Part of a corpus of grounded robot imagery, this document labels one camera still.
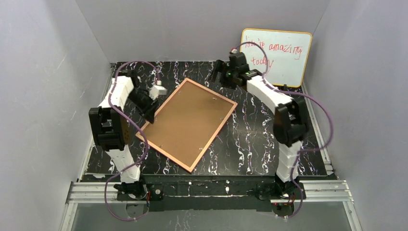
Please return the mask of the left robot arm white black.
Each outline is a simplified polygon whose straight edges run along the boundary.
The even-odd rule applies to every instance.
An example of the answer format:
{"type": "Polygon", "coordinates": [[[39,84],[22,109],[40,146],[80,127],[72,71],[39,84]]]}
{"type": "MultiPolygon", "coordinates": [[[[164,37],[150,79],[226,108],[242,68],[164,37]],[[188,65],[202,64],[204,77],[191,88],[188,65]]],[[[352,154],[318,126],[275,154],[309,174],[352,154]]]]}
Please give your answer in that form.
{"type": "Polygon", "coordinates": [[[120,171],[122,183],[135,183],[140,180],[140,166],[130,153],[130,119],[124,114],[127,100],[132,101],[139,114],[149,123],[154,123],[159,96],[167,90],[161,80],[156,80],[150,90],[140,86],[141,77],[137,74],[121,72],[111,81],[109,91],[103,101],[90,108],[89,120],[95,145],[100,146],[113,160],[120,171]]]}

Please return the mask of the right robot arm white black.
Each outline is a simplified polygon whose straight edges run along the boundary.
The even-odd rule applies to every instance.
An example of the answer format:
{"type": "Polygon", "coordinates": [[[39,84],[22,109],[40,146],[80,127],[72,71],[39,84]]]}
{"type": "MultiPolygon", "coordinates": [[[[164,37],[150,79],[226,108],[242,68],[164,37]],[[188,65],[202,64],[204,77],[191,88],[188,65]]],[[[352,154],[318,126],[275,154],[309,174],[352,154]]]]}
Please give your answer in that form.
{"type": "Polygon", "coordinates": [[[242,52],[231,53],[228,61],[216,60],[208,80],[218,80],[221,86],[230,89],[240,87],[273,112],[273,135],[280,151],[275,175],[282,183],[298,183],[299,152],[309,131],[305,100],[284,94],[267,83],[264,74],[250,69],[242,52]]]}

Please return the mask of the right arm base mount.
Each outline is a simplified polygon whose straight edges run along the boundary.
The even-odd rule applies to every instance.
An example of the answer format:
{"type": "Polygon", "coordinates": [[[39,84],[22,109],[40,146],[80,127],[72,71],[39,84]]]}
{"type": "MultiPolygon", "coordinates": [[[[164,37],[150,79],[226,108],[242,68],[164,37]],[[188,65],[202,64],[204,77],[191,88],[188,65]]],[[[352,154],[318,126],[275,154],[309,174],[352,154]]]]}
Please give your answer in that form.
{"type": "Polygon", "coordinates": [[[288,188],[278,186],[275,183],[259,184],[254,189],[255,197],[259,200],[278,200],[282,199],[284,202],[290,202],[293,200],[306,199],[306,191],[303,184],[299,184],[302,192],[299,188],[293,184],[290,184],[288,188]]]}

